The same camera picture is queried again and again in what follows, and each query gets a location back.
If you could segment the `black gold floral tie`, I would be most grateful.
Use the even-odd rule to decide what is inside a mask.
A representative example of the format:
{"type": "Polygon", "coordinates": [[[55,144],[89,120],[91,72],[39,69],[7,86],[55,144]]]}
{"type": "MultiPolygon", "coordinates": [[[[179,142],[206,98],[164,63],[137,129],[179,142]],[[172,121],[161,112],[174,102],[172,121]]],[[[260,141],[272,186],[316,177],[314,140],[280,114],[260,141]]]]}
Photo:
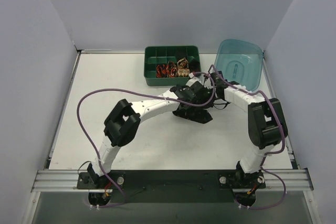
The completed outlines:
{"type": "Polygon", "coordinates": [[[207,110],[198,108],[181,108],[173,111],[173,114],[177,117],[200,124],[206,124],[213,119],[207,110]]]}

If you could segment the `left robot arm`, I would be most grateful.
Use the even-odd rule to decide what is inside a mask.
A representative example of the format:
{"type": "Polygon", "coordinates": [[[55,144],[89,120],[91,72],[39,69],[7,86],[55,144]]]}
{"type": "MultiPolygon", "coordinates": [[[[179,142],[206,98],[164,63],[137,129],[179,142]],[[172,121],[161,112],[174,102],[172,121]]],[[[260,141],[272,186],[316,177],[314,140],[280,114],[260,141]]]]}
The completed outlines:
{"type": "Polygon", "coordinates": [[[134,140],[141,123],[157,115],[171,112],[174,115],[205,124],[212,120],[207,109],[215,100],[215,85],[206,86],[199,78],[191,78],[186,85],[176,85],[164,93],[143,95],[143,100],[120,100],[104,121],[104,140],[96,147],[97,157],[87,168],[95,186],[111,179],[112,163],[121,147],[134,140]]]}

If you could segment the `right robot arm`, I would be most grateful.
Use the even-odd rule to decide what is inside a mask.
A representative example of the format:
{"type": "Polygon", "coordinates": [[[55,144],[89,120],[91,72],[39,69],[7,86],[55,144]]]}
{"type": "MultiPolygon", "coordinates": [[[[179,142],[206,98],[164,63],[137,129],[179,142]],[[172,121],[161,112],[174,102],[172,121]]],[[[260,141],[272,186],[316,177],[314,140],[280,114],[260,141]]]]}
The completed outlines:
{"type": "Polygon", "coordinates": [[[269,99],[262,91],[251,93],[238,83],[228,82],[220,72],[212,72],[217,96],[247,113],[250,148],[237,163],[244,174],[261,170],[269,155],[279,154],[286,147],[286,120],[278,99],[269,99]]]}

